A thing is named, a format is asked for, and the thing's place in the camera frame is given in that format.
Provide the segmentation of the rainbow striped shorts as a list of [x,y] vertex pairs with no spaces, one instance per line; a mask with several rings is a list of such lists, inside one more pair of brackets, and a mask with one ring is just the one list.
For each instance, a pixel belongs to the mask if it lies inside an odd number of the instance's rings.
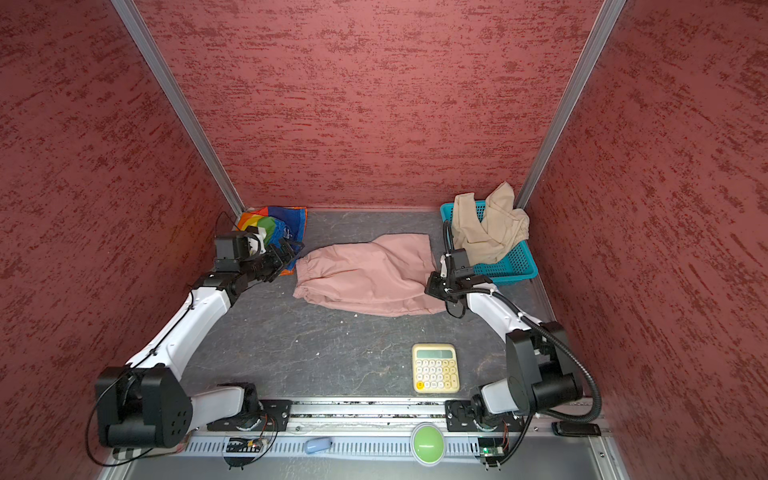
[[277,245],[281,238],[303,242],[306,232],[308,209],[304,207],[266,206],[243,213],[237,228],[262,228],[266,231],[266,242]]

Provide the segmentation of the pink shorts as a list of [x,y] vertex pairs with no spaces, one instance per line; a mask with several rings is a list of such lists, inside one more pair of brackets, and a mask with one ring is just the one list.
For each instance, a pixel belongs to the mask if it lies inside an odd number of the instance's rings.
[[435,270],[426,234],[386,234],[371,242],[335,244],[296,263],[293,296],[356,314],[396,318],[432,315],[444,302],[425,293]]

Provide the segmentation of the teal plastic basket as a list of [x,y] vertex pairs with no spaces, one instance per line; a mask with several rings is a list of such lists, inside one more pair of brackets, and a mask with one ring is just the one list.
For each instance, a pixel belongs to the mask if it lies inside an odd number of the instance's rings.
[[512,285],[538,276],[538,267],[528,247],[521,241],[500,261],[493,264],[479,263],[473,266],[478,275],[489,277],[496,285]]

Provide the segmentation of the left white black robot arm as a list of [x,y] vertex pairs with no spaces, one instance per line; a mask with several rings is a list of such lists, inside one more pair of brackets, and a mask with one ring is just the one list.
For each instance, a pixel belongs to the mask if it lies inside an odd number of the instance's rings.
[[196,280],[180,309],[125,365],[99,375],[92,418],[100,444],[172,448],[210,424],[240,431],[274,425],[252,383],[224,383],[188,395],[181,379],[204,338],[238,298],[250,286],[274,281],[303,248],[285,238],[266,244],[249,232],[217,237],[213,269]]

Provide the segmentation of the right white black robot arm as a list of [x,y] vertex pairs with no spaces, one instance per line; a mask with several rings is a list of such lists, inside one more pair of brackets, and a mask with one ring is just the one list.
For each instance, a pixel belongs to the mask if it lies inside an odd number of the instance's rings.
[[528,315],[480,275],[458,279],[433,272],[425,293],[448,307],[475,313],[504,340],[505,377],[481,386],[464,407],[479,429],[494,429],[509,416],[528,417],[582,398],[582,369],[559,323]]

